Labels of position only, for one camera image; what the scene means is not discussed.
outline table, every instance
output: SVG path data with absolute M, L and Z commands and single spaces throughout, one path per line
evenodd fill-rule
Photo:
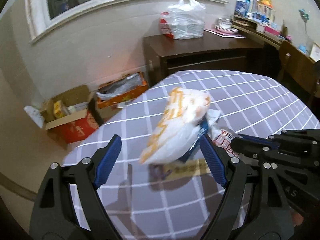
M 165 35 L 143 38 L 151 85 L 182 70 L 225 69 L 257 73 L 262 47 L 251 39 L 223 38 L 207 31 L 201 38 L 187 40 L 173 40 Z
M 237 71 L 181 71 L 155 85 L 82 142 L 65 159 L 75 164 L 105 147 L 114 134 L 122 138 L 122 150 L 105 185 L 98 190 L 112 222 L 124 239 L 200 239 L 222 198 L 223 189 L 213 177 L 151 181 L 148 166 L 138 158 L 156 127 L 168 93 L 181 86 L 206 90 L 211 109 L 222 117 L 218 125 L 237 133 L 266 138 L 286 129 L 320 128 L 311 111 L 290 91 L 266 76 Z M 195 158 L 203 158 L 199 150 Z M 235 227 L 244 219 L 248 191 Z M 76 214 L 88 228 L 71 185 Z

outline round table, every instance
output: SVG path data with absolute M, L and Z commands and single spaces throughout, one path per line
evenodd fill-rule
M 200 239 L 215 214 L 223 188 L 211 175 L 152 181 L 149 167 L 138 159 L 162 117 L 174 87 L 208 91 L 221 127 L 266 138 L 281 130 L 320 128 L 319 121 L 293 93 L 272 78 L 237 71 L 180 71 L 162 80 L 84 140 L 64 160 L 75 164 L 105 147 L 114 134 L 122 150 L 100 199 L 123 239 Z M 195 158 L 203 158 L 199 150 Z M 79 223 L 89 228 L 75 185 L 72 197 Z M 245 215 L 244 194 L 235 227 Z

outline window frame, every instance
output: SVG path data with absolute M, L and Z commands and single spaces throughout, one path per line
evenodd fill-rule
M 49 7 L 47 0 L 25 0 L 27 20 L 30 28 L 31 42 L 36 42 L 42 36 L 56 27 L 74 19 L 82 14 L 96 10 L 98 8 L 126 2 L 130 0 L 90 0 L 79 4 L 54 18 L 50 18 Z M 227 4 L 224 0 L 211 0 Z

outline bag handle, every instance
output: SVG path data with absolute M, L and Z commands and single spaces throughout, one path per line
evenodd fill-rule
M 179 5 L 184 5 L 185 3 L 183 2 L 184 0 L 179 0 Z M 190 5 L 198 5 L 198 2 L 196 0 L 189 0 Z

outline dark wooden desk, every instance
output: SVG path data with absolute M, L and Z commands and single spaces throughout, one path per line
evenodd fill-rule
M 173 40 L 164 35 L 143 39 L 151 86 L 180 70 L 237 70 L 255 73 L 263 46 L 250 39 L 223 38 L 204 31 L 197 39 Z

